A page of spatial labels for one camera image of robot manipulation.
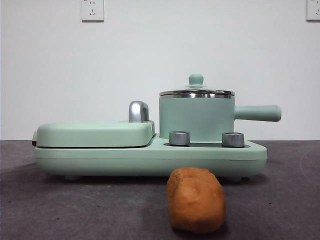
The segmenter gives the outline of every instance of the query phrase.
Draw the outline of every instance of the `countertop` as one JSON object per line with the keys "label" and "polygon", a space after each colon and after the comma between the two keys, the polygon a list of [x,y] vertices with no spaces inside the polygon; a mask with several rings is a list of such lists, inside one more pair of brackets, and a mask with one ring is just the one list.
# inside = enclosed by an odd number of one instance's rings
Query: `countertop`
{"label": "countertop", "polygon": [[31,141],[1,141],[2,240],[319,240],[320,141],[255,141],[264,172],[219,179],[226,221],[195,235],[169,222],[167,177],[84,177],[38,169]]}

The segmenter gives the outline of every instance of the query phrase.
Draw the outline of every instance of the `appliance base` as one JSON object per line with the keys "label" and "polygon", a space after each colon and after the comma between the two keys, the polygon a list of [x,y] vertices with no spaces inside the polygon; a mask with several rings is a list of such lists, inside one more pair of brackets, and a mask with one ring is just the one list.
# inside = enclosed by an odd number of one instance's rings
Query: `appliance base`
{"label": "appliance base", "polygon": [[70,180],[81,176],[169,176],[177,168],[197,167],[237,181],[260,173],[267,161],[267,149],[250,141],[245,141],[247,147],[243,148],[222,147],[221,142],[201,145],[169,146],[167,139],[155,134],[143,147],[35,147],[35,160],[45,172]]}

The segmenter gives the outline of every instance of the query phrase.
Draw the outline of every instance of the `electrical outlet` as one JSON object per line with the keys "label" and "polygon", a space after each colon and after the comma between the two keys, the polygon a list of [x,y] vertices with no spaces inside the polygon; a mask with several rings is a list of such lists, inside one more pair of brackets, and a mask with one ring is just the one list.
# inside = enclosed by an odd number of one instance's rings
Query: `electrical outlet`
{"label": "electrical outlet", "polygon": [[100,21],[105,19],[105,0],[81,0],[82,21]]}
{"label": "electrical outlet", "polygon": [[320,0],[306,0],[306,20],[320,21]]}

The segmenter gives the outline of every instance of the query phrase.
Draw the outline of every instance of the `cooking pot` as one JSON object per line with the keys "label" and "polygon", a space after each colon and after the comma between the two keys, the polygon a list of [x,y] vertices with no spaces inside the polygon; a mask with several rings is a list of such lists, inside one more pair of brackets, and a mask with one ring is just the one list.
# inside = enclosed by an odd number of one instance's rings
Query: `cooking pot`
{"label": "cooking pot", "polygon": [[281,119],[278,105],[235,106],[233,91],[210,90],[203,82],[201,74],[192,74],[187,88],[160,92],[160,138],[168,139],[172,131],[186,131],[191,141],[221,141],[222,133],[234,131],[236,119]]}

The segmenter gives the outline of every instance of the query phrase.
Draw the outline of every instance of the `brown bread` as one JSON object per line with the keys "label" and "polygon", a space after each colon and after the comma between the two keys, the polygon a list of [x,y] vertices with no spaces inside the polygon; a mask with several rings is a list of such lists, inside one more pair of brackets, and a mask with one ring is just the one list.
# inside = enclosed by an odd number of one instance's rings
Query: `brown bread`
{"label": "brown bread", "polygon": [[219,229],[225,221],[223,188],[207,169],[174,170],[166,184],[166,194],[174,228],[205,234]]}

